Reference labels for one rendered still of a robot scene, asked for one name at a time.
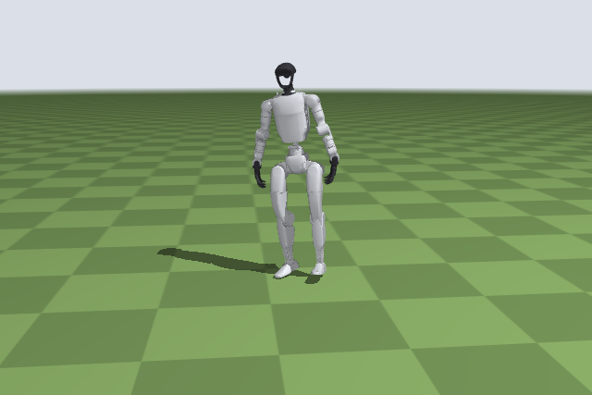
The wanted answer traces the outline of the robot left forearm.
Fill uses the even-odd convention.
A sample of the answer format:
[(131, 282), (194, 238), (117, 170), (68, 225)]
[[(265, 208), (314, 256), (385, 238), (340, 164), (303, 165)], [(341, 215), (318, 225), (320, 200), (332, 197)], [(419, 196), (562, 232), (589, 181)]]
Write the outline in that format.
[(337, 148), (336, 148), (336, 145), (333, 141), (333, 137), (332, 137), (332, 134), (331, 134), (328, 124), (327, 124), (327, 129), (329, 131), (329, 134), (327, 136), (324, 136), (325, 138), (322, 138), (322, 141), (323, 141), (324, 145), (326, 146), (326, 150), (327, 150), (327, 153), (329, 154), (330, 161), (332, 162), (333, 156), (336, 156), (339, 161), (339, 154), (337, 153)]

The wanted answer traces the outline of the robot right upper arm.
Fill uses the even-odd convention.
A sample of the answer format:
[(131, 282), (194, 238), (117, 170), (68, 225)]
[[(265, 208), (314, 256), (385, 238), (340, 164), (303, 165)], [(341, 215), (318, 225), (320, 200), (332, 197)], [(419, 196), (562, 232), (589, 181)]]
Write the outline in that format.
[(261, 104), (261, 117), (260, 117), (260, 123), (261, 123), (261, 128), (257, 130), (255, 136), (256, 138), (260, 139), (260, 140), (267, 140), (270, 136), (269, 133), (269, 126), (271, 123), (271, 117), (272, 117), (272, 113), (271, 111), (272, 109), (272, 99), (267, 99), (264, 100)]

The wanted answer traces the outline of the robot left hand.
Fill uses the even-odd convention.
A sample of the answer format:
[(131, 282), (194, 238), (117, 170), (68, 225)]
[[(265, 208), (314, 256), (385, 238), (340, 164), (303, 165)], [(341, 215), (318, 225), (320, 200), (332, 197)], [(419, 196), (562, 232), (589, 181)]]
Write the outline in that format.
[[(339, 163), (338, 158), (336, 156), (332, 157), (332, 162), (329, 160), (330, 164), (331, 164), (331, 168), (330, 168), (330, 173), (327, 177), (325, 178), (325, 184), (329, 184), (333, 181), (334, 176), (336, 175), (336, 171), (337, 171), (337, 164)], [(328, 178), (328, 179), (327, 179)]]

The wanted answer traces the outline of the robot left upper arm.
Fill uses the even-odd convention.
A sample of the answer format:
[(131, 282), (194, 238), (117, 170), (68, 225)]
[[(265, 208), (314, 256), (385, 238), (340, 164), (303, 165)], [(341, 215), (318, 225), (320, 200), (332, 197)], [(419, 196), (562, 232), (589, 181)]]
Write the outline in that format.
[(316, 130), (319, 136), (329, 134), (319, 97), (315, 94), (304, 94), (303, 99), (305, 104), (312, 108), (311, 112), (313, 113), (314, 120), (317, 123)]

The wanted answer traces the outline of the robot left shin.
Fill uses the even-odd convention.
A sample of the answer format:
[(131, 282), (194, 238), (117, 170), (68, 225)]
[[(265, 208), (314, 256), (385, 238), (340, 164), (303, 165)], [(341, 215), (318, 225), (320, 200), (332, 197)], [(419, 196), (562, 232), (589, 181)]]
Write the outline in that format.
[(322, 221), (314, 219), (312, 225), (313, 243), (316, 253), (316, 262), (324, 265), (324, 246), (326, 241), (326, 226), (325, 226), (325, 213), (323, 212)]

